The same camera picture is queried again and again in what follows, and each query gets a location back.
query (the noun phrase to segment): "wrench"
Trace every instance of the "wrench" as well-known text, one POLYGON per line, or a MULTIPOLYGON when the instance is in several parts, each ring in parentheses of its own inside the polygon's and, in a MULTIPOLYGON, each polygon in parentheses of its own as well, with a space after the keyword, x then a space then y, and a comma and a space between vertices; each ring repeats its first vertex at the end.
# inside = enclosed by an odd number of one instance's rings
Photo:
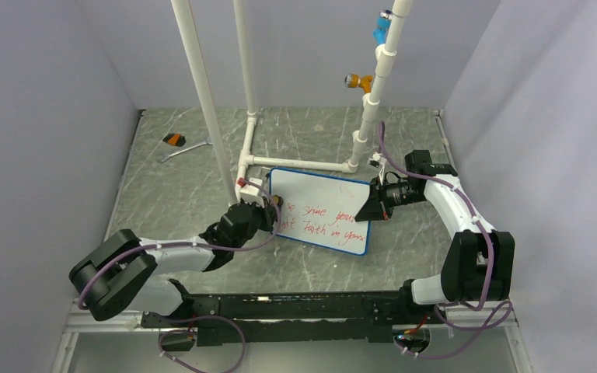
POLYGON ((164 163, 165 161, 171 159, 172 157, 176 156, 176 155, 180 155, 182 153, 188 152, 190 150, 193 150, 195 148, 200 148, 202 145, 211 145, 211 138, 209 136, 207 136, 207 138, 205 138, 203 141, 198 142, 197 144, 191 145, 191 146, 184 146, 180 149, 177 149, 174 152, 168 152, 166 154, 161 154, 156 161, 159 163, 164 163))

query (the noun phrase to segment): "tabletop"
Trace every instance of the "tabletop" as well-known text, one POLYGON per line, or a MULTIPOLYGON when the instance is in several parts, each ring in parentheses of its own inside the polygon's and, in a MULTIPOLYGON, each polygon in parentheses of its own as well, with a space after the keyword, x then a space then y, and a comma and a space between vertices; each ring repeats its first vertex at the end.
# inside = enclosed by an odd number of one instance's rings
MULTIPOLYGON (((252 154, 344 162, 351 155, 351 133, 360 126, 361 115, 361 107, 262 108, 252 154)), ((234 180, 246 131, 246 109, 222 107, 217 116, 234 180)), ((430 108, 382 107, 377 117, 386 122, 386 147, 400 164, 414 149, 428 149, 434 162, 448 162, 430 108)), ((228 207, 211 147, 191 150, 165 163, 156 159, 176 149, 162 142, 168 133, 184 135, 187 144, 207 137, 201 109, 146 110, 138 126, 110 231, 129 228, 148 239, 196 236, 228 207)), ((377 143, 370 134, 365 156, 371 155, 377 143)), ((259 178, 267 171, 251 166, 247 176, 259 178)), ((316 173, 369 181, 377 172, 361 164, 355 174, 316 173)), ((267 235, 259 232, 249 244, 267 235)), ((168 277, 196 294, 396 290, 410 278, 439 273, 449 244, 436 210, 422 202, 397 207, 389 221, 373 221, 364 256, 278 237, 263 248, 236 253, 218 270, 168 277)))

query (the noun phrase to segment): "blue whiteboard frame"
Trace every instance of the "blue whiteboard frame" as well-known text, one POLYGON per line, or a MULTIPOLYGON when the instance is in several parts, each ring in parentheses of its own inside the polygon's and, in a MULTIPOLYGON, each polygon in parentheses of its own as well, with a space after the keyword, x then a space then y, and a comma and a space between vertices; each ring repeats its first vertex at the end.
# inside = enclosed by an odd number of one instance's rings
MULTIPOLYGON (((273 176, 273 173, 274 173, 275 169, 280 169, 281 171, 289 171, 290 173, 302 173, 302 174, 305 174, 305 175, 325 177, 327 179, 342 180, 342 181, 346 181, 346 182, 349 182, 349 183, 357 183, 357 184, 369 185, 369 183, 366 183, 366 182, 360 181, 360 180, 345 179, 344 177, 331 176, 331 175, 322 175, 320 173, 308 173, 306 171, 298 171, 297 169, 286 169, 285 167, 274 167, 274 168, 272 168, 269 171, 269 194, 273 193, 272 189, 273 189, 274 184, 272 182, 271 177, 273 176)), ((348 252, 348 251, 344 251, 344 250, 338 249, 336 247, 330 247, 330 246, 320 245, 320 244, 314 243, 314 242, 303 241, 302 239, 295 239, 294 237, 287 237, 286 235, 281 235, 280 233, 278 233, 277 235, 279 237, 282 237, 282 238, 285 238, 285 239, 290 239, 292 241, 303 242, 303 243, 307 243, 309 245, 314 245, 314 246, 320 246, 320 247, 324 247, 326 249, 331 249, 331 250, 339 251, 341 253, 346 253, 346 254, 356 255, 356 256, 363 256, 363 255, 365 255, 367 253, 367 248, 369 247, 369 232, 371 230, 371 227, 372 227, 372 223, 370 221, 367 221, 367 240, 365 241, 365 251, 363 251, 361 254, 351 253, 351 252, 348 252)))

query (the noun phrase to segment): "blue faucet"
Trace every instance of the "blue faucet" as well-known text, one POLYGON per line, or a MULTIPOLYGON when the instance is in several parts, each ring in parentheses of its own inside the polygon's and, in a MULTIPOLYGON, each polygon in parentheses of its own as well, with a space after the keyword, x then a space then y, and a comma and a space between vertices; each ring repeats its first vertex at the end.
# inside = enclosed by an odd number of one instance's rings
POLYGON ((392 21, 393 13, 389 10, 381 11, 379 18, 376 20, 376 28, 372 35, 376 39, 376 44, 381 45, 386 43, 386 36, 388 35, 388 29, 390 28, 390 22, 392 21))

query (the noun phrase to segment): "white pipe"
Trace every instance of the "white pipe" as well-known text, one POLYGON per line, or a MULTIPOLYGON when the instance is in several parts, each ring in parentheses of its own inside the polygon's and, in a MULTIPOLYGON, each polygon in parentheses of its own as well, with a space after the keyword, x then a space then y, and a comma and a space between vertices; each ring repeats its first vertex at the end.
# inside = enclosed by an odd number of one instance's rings
POLYGON ((246 14, 243 10, 243 0, 234 0, 234 5, 237 39, 239 40, 239 57, 241 58, 241 70, 243 73, 243 87, 246 90, 246 105, 248 106, 248 115, 253 116, 257 112, 257 108, 255 107, 255 98, 253 97, 253 73, 250 68, 246 14))
POLYGON ((173 4, 173 11, 177 20, 177 27, 180 29, 184 50, 187 53, 189 68, 194 78, 197 96, 200 100, 204 121, 207 124, 207 131, 213 142, 216 164, 221 173, 225 192, 228 194, 230 204, 237 203, 235 186, 230 173, 230 161, 225 153, 225 146, 221 137, 221 128, 216 119, 214 100, 211 97, 211 89, 207 78, 207 71, 204 69, 204 60, 200 49, 200 41, 197 38, 197 30, 194 22, 194 15, 191 12, 191 5, 188 0, 170 0, 173 4))
MULTIPOLYGON (((253 144, 253 132, 255 131, 255 123, 257 122, 257 116, 249 116, 248 120, 246 121, 246 135, 243 138, 243 147, 241 148, 241 152, 239 153, 239 163, 237 163, 237 180, 241 178, 246 178, 246 170, 248 169, 248 162, 246 161, 246 157, 250 155, 250 147, 253 144)), ((239 184, 235 185, 235 193, 237 196, 237 200, 241 199, 241 186, 239 184)))
POLYGON ((280 159, 280 158, 266 158, 257 157, 255 155, 249 155, 246 157, 249 165, 261 165, 261 166, 284 166, 284 167, 295 167, 299 169, 321 169, 324 171, 338 171, 341 173, 354 173, 355 170, 344 163, 328 163, 328 162, 313 162, 313 161, 301 161, 297 159, 280 159))
POLYGON ((362 122, 360 130, 353 133, 354 148, 351 157, 347 160, 350 168, 357 169, 358 162, 367 148, 369 128, 376 119, 376 112, 379 109, 381 93, 386 83, 386 78, 393 69, 393 63, 397 54, 403 22, 408 16, 413 0, 395 0, 393 4, 393 20, 388 29, 386 43, 379 45, 375 50, 377 58, 376 76, 372 81, 372 91, 363 104, 362 122))

